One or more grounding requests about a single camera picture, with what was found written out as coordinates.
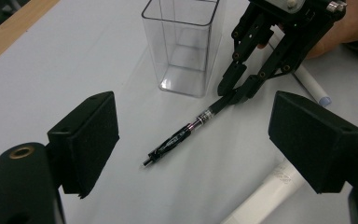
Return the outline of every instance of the transparent plastic container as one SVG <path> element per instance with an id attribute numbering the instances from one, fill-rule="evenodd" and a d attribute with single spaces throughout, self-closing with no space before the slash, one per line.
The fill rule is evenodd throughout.
<path id="1" fill-rule="evenodd" d="M 150 0 L 142 17 L 158 87 L 194 97 L 208 88 L 226 0 Z"/>

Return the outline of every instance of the white table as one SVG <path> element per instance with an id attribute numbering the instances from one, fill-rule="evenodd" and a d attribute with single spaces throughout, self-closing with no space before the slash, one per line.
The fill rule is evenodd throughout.
<path id="1" fill-rule="evenodd" d="M 63 195 L 68 223 L 219 223 L 282 160 L 268 136 L 277 90 L 308 94 L 292 76 L 264 84 L 254 99 L 229 107 L 159 163 L 147 153 L 217 99 L 230 63 L 231 30 L 246 9 L 227 2 L 224 36 L 207 96 L 160 91 L 147 51 L 146 1 L 61 0 L 0 57 L 0 154 L 47 131 L 92 94 L 114 91 L 120 131 L 93 192 Z M 246 74 L 261 65 L 254 53 Z M 358 58 L 344 48 L 304 65 L 333 103 L 328 109 L 358 126 Z M 317 195 L 305 185 L 264 223 L 350 223 L 346 185 Z"/>

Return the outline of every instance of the white cylindrical object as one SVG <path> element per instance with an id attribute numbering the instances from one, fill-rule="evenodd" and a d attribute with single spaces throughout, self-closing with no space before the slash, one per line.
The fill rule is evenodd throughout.
<path id="1" fill-rule="evenodd" d="M 305 179 L 295 166 L 285 160 L 221 224 L 258 224 L 304 183 Z"/>
<path id="2" fill-rule="evenodd" d="M 330 96 L 327 95 L 324 89 L 319 85 L 315 78 L 310 75 L 303 65 L 298 67 L 295 71 L 295 75 L 319 105 L 327 106 L 331 104 Z"/>

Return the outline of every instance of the human hand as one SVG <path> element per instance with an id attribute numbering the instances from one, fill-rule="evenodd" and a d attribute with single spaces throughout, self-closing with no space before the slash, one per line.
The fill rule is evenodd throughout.
<path id="1" fill-rule="evenodd" d="M 358 40 L 358 0 L 347 0 L 347 12 L 340 21 L 321 38 L 310 50 L 307 58 L 316 58 L 332 50 L 339 44 Z"/>

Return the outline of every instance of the black pen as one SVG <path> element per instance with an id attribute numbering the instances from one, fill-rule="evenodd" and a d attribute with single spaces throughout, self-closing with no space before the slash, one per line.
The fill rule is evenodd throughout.
<path id="1" fill-rule="evenodd" d="M 165 154 L 175 147 L 177 147 L 181 142 L 187 139 L 195 130 L 200 126 L 204 125 L 208 120 L 213 118 L 217 113 L 219 113 L 228 103 L 231 101 L 231 98 L 234 96 L 235 91 L 231 91 L 227 95 L 221 97 L 215 103 L 204 110 L 200 115 L 196 117 L 196 120 L 192 123 L 188 123 L 181 130 L 176 132 L 173 136 L 163 142 L 155 150 L 151 151 L 148 154 L 149 159 L 144 161 L 143 166 L 147 166 L 151 163 L 157 162 Z"/>

